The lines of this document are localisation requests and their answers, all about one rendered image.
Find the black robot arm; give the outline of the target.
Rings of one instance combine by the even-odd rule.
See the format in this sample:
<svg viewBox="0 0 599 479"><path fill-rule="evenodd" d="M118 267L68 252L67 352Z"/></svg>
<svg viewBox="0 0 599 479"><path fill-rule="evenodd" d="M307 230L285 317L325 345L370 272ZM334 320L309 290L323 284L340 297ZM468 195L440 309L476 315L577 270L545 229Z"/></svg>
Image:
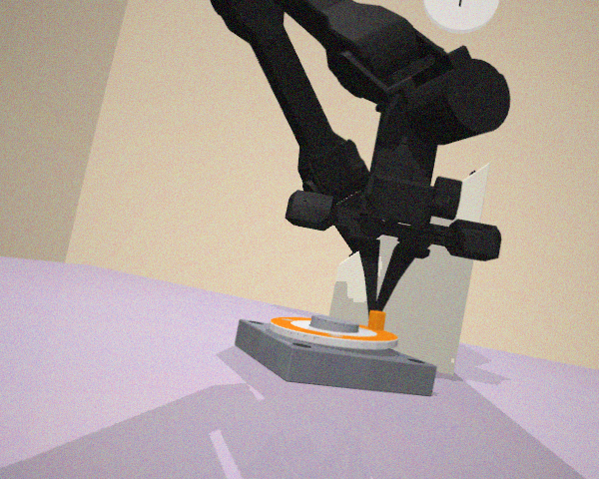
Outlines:
<svg viewBox="0 0 599 479"><path fill-rule="evenodd" d="M369 169L356 143L331 128L284 27L285 12L326 49L342 86L376 104L375 146L402 144L436 156L447 145L497 130L510 109L502 74L472 59L465 45L445 52L401 15L352 0L210 0L228 29L249 43L299 143L306 192L334 196L359 215L428 229L431 216L454 220L462 182L415 169ZM380 168L379 165L382 165ZM427 174L427 177L424 176Z"/></svg>

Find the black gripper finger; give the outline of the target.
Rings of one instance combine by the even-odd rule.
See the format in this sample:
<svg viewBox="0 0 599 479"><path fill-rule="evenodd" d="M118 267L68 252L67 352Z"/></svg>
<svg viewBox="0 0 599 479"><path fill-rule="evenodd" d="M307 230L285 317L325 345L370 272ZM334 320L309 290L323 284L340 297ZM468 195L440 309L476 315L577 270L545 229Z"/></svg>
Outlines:
<svg viewBox="0 0 599 479"><path fill-rule="evenodd" d="M383 312L398 282L415 258L429 256L430 249L398 243L393 250L381 289L376 302L375 311Z"/></svg>
<svg viewBox="0 0 599 479"><path fill-rule="evenodd" d="M371 239L355 235L347 235L347 243L357 246L363 267L368 318L370 311L375 311L377 298L377 280L380 239Z"/></svg>

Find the orange round plate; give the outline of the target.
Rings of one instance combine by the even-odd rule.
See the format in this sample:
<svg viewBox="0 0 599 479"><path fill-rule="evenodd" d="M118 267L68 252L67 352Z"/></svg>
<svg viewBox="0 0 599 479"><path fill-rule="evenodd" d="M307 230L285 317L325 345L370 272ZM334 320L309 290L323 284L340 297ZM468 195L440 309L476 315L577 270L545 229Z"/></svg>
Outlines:
<svg viewBox="0 0 599 479"><path fill-rule="evenodd" d="M310 327L311 318L278 317L270 320L275 334L324 346L359 349L389 349L397 346L398 337L384 331L386 313L370 311L368 327L360 325L358 333L341 333Z"/></svg>

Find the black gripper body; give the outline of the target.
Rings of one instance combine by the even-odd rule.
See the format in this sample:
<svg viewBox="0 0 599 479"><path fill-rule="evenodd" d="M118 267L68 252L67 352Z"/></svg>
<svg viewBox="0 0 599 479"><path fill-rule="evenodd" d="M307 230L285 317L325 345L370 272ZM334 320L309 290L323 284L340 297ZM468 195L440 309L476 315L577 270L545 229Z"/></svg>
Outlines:
<svg viewBox="0 0 599 479"><path fill-rule="evenodd" d="M374 147L368 182L376 163L386 162L392 164L392 175L408 179L413 178L415 169L429 171L430 185L435 158L433 153L414 146L378 144ZM359 212L337 207L334 196L297 190L289 198L285 218L294 226L323 232L337 226L348 228L350 235L365 238L385 235L398 238L401 244L426 249L431 244L442 245L453 256L473 260L488 261L499 256L501 233L497 226L457 219L449 227L429 224L428 229L421 229L406 222L363 217Z"/></svg>

